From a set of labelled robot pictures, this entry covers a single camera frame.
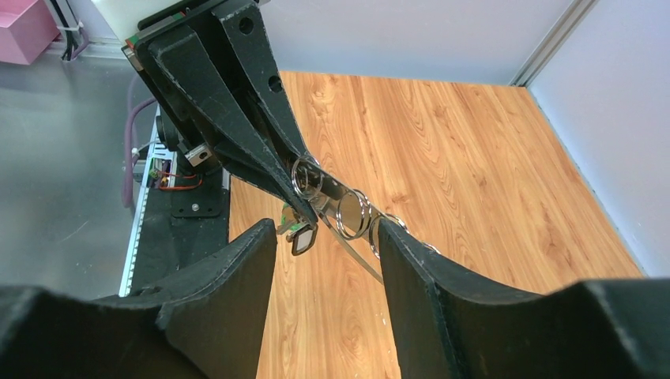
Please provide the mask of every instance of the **metal clip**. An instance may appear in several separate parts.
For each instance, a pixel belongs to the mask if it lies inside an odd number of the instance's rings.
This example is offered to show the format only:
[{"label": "metal clip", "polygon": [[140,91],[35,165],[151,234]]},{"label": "metal clip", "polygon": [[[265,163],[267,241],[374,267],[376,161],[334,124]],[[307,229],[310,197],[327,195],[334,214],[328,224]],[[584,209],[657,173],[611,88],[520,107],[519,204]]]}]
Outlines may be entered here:
[{"label": "metal clip", "polygon": [[312,227],[309,223],[301,222],[293,208],[288,204],[284,205],[281,210],[281,225],[277,227],[277,234],[283,235],[289,232],[286,241],[293,244],[291,254],[297,257],[311,249],[316,242],[317,231],[318,225]]},{"label": "metal clip", "polygon": [[123,54],[126,55],[126,58],[128,58],[128,61],[130,62],[130,64],[133,65],[133,68],[135,69],[135,71],[137,71],[139,73],[144,71],[145,68],[142,66],[142,64],[140,63],[139,58],[137,57],[137,55],[135,54],[133,49],[130,48],[130,46],[122,47],[121,51],[123,51]]},{"label": "metal clip", "polygon": [[209,150],[207,145],[200,144],[186,154],[186,159],[188,159],[191,166],[196,167],[198,164],[203,163],[209,159],[210,156],[212,156],[212,152]]}]

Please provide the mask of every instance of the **metal strip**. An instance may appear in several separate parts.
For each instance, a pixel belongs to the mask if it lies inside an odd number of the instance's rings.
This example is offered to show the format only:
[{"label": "metal strip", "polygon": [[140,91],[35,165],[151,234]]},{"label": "metal strip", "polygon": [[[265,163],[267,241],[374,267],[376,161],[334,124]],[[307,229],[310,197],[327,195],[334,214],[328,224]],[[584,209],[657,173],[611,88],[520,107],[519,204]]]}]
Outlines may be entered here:
[{"label": "metal strip", "polygon": [[221,181],[222,181],[221,185],[223,186],[224,190],[230,191],[231,175],[230,172],[228,172],[228,170],[224,170],[224,177]]},{"label": "metal strip", "polygon": [[74,11],[72,10],[72,6],[70,6],[68,0],[56,0],[56,2],[58,3],[58,6],[61,8],[63,16],[66,19],[67,23],[70,25],[70,27],[76,28],[77,25],[79,25],[79,20],[74,15]]},{"label": "metal strip", "polygon": [[528,87],[597,2],[598,0],[573,0],[514,76],[510,85]]},{"label": "metal strip", "polygon": [[[160,108],[156,110],[156,116],[160,115]],[[158,141],[158,129],[156,122],[153,123],[153,130],[151,132],[151,141]],[[149,146],[149,154],[147,155],[147,162],[151,162],[153,158],[174,159],[174,152],[169,152],[163,144],[151,144]],[[142,183],[149,180],[149,172],[152,170],[151,164],[145,165],[145,173],[142,176]],[[128,242],[128,250],[126,252],[126,264],[123,268],[123,275],[121,276],[121,286],[119,288],[119,296],[125,297],[130,294],[130,287],[133,283],[133,273],[135,269],[135,258],[137,257],[137,247],[140,243],[140,235],[142,233],[142,222],[145,217],[146,202],[149,198],[149,188],[147,186],[140,187],[140,194],[137,197],[137,206],[135,208],[135,218],[133,219],[133,229],[130,231],[130,240]]]},{"label": "metal strip", "polygon": [[51,3],[50,0],[44,0],[44,3],[47,4],[47,8],[49,9],[49,13],[51,13],[51,16],[54,18],[54,21],[56,22],[56,26],[58,27],[63,27],[63,23],[61,22],[60,17],[58,17],[58,14],[56,13],[56,9],[54,8],[54,5]]},{"label": "metal strip", "polygon": [[[364,193],[346,186],[321,169],[316,160],[308,157],[300,157],[292,165],[291,176],[294,190],[299,196],[310,202],[344,250],[379,283],[384,284],[379,264],[379,222],[375,221],[382,218],[392,220],[405,231],[407,231],[407,226],[399,217],[384,213],[372,204]],[[361,253],[349,245],[349,241],[356,239],[366,241],[371,247],[371,252]],[[423,245],[439,253],[432,245],[425,242]]]}]

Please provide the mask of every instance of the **silver ring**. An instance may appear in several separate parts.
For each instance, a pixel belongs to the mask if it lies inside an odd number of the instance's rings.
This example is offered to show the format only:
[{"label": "silver ring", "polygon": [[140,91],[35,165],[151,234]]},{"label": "silver ring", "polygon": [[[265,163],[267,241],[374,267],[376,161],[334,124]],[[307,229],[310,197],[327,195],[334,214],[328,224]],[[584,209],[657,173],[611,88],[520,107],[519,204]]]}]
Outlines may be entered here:
[{"label": "silver ring", "polygon": [[[296,159],[295,162],[293,162],[293,167],[291,167],[291,183],[293,183],[293,190],[295,191],[295,193],[298,194],[299,197],[303,198],[304,200],[311,201],[312,199],[318,196],[318,193],[321,192],[321,188],[323,188],[323,173],[319,172],[319,183],[313,193],[302,191],[300,189],[300,185],[298,184],[298,166],[300,165],[301,162],[313,163],[317,166],[321,165],[313,156],[304,155]],[[307,177],[307,175],[305,176],[306,176],[305,181],[305,190],[306,190],[309,178]]]},{"label": "silver ring", "polygon": [[431,245],[431,244],[428,243],[428,242],[422,242],[422,243],[423,243],[423,245],[426,246],[428,249],[435,251],[435,252],[436,252],[437,254],[439,254],[439,255],[442,255],[442,253],[440,253],[440,251],[438,250],[437,247]]},{"label": "silver ring", "polygon": [[398,216],[392,215],[390,213],[384,213],[384,214],[379,214],[377,217],[375,217],[371,222],[370,226],[367,230],[367,239],[370,240],[370,249],[372,249],[372,253],[377,257],[377,259],[382,259],[381,256],[379,255],[379,249],[377,249],[377,245],[375,245],[375,239],[372,237],[372,230],[375,228],[375,222],[379,221],[383,216],[386,216],[387,218],[391,218],[395,220],[395,223],[401,227],[404,231],[409,231],[407,230],[407,224]]},{"label": "silver ring", "polygon": [[367,195],[365,193],[359,191],[358,189],[354,189],[354,192],[357,192],[360,196],[363,197],[363,199],[365,200],[365,205],[367,206],[367,215],[366,215],[367,216],[367,225],[365,225],[363,227],[363,232],[360,234],[360,235],[363,235],[363,233],[365,233],[365,231],[367,231],[367,229],[370,227],[370,222],[372,221],[372,203],[370,202],[370,199],[367,198]]},{"label": "silver ring", "polygon": [[378,214],[377,217],[370,221],[370,227],[367,229],[367,239],[370,240],[370,249],[372,249],[372,253],[375,255],[375,257],[377,257],[377,259],[382,259],[382,257],[379,255],[377,245],[375,245],[375,239],[372,237],[372,231],[375,228],[375,222],[379,221],[382,217],[382,214]]},{"label": "silver ring", "polygon": [[[353,193],[354,196],[356,196],[356,199],[358,199],[358,203],[360,205],[360,225],[358,228],[358,231],[350,235],[346,229],[344,229],[344,223],[342,222],[342,201],[344,198],[350,194]],[[357,189],[348,189],[347,192],[344,193],[344,196],[340,199],[340,201],[337,202],[337,212],[335,213],[335,222],[337,224],[337,231],[340,232],[340,236],[344,238],[346,241],[352,241],[361,235],[365,233],[365,213],[366,213],[366,197],[363,195],[362,192],[358,191]]]},{"label": "silver ring", "polygon": [[403,228],[403,230],[405,230],[406,232],[409,233],[409,231],[407,230],[407,224],[406,224],[400,217],[398,217],[398,216],[396,216],[396,215],[392,215],[392,214],[390,214],[390,213],[386,213],[385,216],[386,216],[386,217],[389,217],[389,218],[391,218],[391,219],[396,220],[396,223],[397,223],[401,228]]}]

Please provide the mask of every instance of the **bolt hole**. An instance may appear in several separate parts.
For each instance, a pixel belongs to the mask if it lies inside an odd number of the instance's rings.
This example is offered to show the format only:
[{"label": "bolt hole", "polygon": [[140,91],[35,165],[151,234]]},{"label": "bolt hole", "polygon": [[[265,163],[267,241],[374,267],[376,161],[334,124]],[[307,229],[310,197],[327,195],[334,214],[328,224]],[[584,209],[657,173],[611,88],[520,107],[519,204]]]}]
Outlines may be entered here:
[{"label": "bolt hole", "polygon": [[251,32],[254,30],[254,22],[249,17],[244,17],[239,22],[239,30],[242,32],[242,34],[251,34]]},{"label": "bolt hole", "polygon": [[281,79],[277,75],[272,75],[270,77],[268,85],[270,86],[270,90],[275,93],[281,92],[281,90],[284,89],[281,85]]}]

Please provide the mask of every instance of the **pink box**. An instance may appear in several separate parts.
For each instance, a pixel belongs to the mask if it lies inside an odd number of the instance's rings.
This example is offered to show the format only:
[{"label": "pink box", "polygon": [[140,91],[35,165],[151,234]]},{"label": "pink box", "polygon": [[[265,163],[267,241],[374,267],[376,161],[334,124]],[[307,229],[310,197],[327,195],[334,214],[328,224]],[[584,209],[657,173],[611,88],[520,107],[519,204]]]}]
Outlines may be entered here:
[{"label": "pink box", "polygon": [[0,61],[29,65],[57,35],[44,0],[0,0]]}]

